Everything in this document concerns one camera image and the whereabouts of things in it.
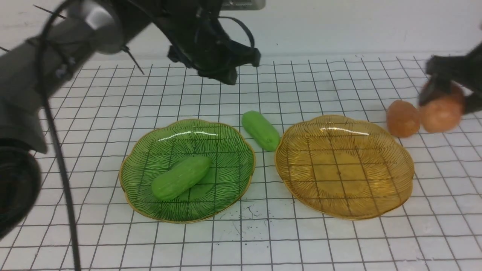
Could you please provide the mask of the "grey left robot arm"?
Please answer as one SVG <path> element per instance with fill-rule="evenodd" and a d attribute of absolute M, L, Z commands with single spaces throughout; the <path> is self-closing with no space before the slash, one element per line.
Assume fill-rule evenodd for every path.
<path fill-rule="evenodd" d="M 150 24 L 171 45 L 167 57 L 199 76 L 236 84 L 236 68 L 259 66 L 254 37 L 233 41 L 219 22 L 222 0 L 65 0 L 38 36 L 1 56 L 1 146 L 47 152 L 38 112 L 95 53 L 128 51 Z"/>

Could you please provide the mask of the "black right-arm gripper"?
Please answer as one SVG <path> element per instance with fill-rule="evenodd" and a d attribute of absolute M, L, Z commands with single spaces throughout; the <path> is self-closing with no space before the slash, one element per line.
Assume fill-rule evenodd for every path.
<path fill-rule="evenodd" d="M 431 56 L 426 63 L 430 78 L 420 92 L 418 106 L 451 94 L 451 83 L 456 82 L 473 92 L 464 97 L 463 114 L 481 111 L 481 55 L 482 43 L 465 55 Z"/>

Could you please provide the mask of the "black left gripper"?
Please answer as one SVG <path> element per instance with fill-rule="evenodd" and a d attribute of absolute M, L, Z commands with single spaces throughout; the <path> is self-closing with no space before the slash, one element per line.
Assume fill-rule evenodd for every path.
<path fill-rule="evenodd" d="M 233 19 L 246 33 L 249 45 L 232 40 L 225 32 L 219 22 L 222 5 L 221 0 L 155 0 L 151 10 L 171 42 L 169 60 L 195 69 L 201 77 L 234 85 L 236 69 L 247 64 L 258 67 L 261 53 L 240 20 Z"/>

